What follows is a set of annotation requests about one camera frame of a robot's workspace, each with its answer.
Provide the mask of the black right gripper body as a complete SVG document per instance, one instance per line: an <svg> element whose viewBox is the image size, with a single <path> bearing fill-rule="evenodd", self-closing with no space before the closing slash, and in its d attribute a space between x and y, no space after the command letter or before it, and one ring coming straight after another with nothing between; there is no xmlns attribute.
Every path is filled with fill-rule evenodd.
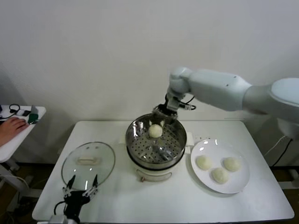
<svg viewBox="0 0 299 224"><path fill-rule="evenodd" d="M177 116L177 112L168 109L167 104L160 104L160 112L167 116Z"/></svg>

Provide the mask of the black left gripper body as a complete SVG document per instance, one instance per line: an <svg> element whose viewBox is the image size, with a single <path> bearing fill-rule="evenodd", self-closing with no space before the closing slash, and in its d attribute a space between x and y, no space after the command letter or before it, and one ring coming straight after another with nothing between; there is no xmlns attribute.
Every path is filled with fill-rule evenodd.
<svg viewBox="0 0 299 224"><path fill-rule="evenodd" d="M71 191L64 201L66 204L64 214L67 217L79 217L82 206L90 202L90 197L84 191Z"/></svg>

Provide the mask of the person's bare hand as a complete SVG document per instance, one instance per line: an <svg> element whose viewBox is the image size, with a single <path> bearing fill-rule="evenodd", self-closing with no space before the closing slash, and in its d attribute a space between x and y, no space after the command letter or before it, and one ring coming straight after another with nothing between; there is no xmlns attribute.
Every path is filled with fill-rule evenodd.
<svg viewBox="0 0 299 224"><path fill-rule="evenodd" d="M24 119L9 118L0 125L0 146L7 144L28 127Z"/></svg>

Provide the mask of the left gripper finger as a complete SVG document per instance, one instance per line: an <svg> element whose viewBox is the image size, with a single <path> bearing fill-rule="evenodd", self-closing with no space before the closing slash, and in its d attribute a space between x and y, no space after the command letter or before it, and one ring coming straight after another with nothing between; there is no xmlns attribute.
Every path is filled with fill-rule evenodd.
<svg viewBox="0 0 299 224"><path fill-rule="evenodd" d="M86 189L83 196L85 197L94 197L98 192L98 175L95 176L92 186L89 189Z"/></svg>
<svg viewBox="0 0 299 224"><path fill-rule="evenodd" d="M74 184L75 178L76 178L76 176L73 175L73 177L68 181L67 185L65 187L63 187L64 196L70 196L71 195L71 189L72 189L72 186Z"/></svg>

